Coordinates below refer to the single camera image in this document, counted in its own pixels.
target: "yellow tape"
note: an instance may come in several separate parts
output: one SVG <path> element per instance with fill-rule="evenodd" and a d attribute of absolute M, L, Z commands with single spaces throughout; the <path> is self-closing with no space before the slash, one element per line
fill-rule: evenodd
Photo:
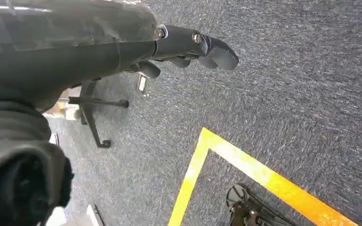
<path fill-rule="evenodd" d="M 181 225 L 197 177 L 205 162 L 208 149 L 213 150 L 316 225 L 357 226 L 356 223 L 330 206 L 206 128 L 203 128 L 200 133 L 199 141 L 177 197 L 169 226 Z"/>
<path fill-rule="evenodd" d="M 168 224 L 169 226 L 181 225 L 182 218 L 184 217 L 185 210 L 187 209 L 197 177 L 199 176 L 203 163 L 205 163 L 207 153 L 209 152 L 209 146 L 206 141 L 207 139 L 204 139 L 201 133 L 195 152 L 192 156 L 191 163 L 189 164 L 184 181 L 182 182 L 177 201 L 175 202 L 173 213 L 171 214 Z"/>

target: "chair leg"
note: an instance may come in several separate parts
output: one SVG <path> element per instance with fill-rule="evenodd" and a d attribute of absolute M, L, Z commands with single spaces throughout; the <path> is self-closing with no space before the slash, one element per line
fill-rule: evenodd
<path fill-rule="evenodd" d="M 86 119 L 88 125 L 90 126 L 92 135 L 93 135 L 93 137 L 95 139 L 95 142 L 96 142 L 96 145 L 99 148 L 109 148 L 110 145 L 111 145 L 110 140 L 104 140 L 104 141 L 102 141 L 102 143 L 100 142 L 99 134 L 98 134 L 98 131 L 97 131 L 96 125 L 95 125 L 95 120 L 94 120 L 93 115 L 92 115 L 91 106 L 80 105 L 80 109 L 81 108 L 82 108 L 82 115 Z"/>
<path fill-rule="evenodd" d="M 86 119 L 85 119 L 84 111 L 83 111 L 82 107 L 80 107 L 80 119 L 81 119 L 81 125 L 87 125 L 88 124 Z"/>

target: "black robot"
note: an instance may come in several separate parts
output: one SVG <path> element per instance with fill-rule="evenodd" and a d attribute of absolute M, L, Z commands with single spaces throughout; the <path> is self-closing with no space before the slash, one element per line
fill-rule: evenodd
<path fill-rule="evenodd" d="M 157 77 L 151 61 L 210 69 L 239 63 L 221 40 L 159 25 L 125 0 L 0 0 L 0 226 L 35 226 L 66 206 L 69 160 L 41 115 L 63 90 L 120 72 Z"/>

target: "black fabric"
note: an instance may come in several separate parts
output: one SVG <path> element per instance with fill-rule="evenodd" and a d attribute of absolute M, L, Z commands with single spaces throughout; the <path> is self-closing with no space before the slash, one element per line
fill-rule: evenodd
<path fill-rule="evenodd" d="M 67 205 L 73 178 L 67 158 L 64 167 L 60 166 L 63 177 L 59 199 L 51 206 L 46 184 L 46 171 L 51 169 L 42 167 L 38 155 L 10 155 L 11 150 L 18 151 L 22 146 L 52 151 L 48 149 L 52 148 L 48 142 L 50 135 L 47 120 L 30 106 L 0 102 L 0 226 L 34 226 L 43 221 L 54 206 Z"/>

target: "white object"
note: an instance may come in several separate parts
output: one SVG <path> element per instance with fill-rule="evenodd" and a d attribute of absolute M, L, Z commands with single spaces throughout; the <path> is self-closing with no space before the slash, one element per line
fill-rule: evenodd
<path fill-rule="evenodd" d="M 103 226 L 103 223 L 96 206 L 88 205 L 85 216 L 71 220 L 61 226 Z"/>

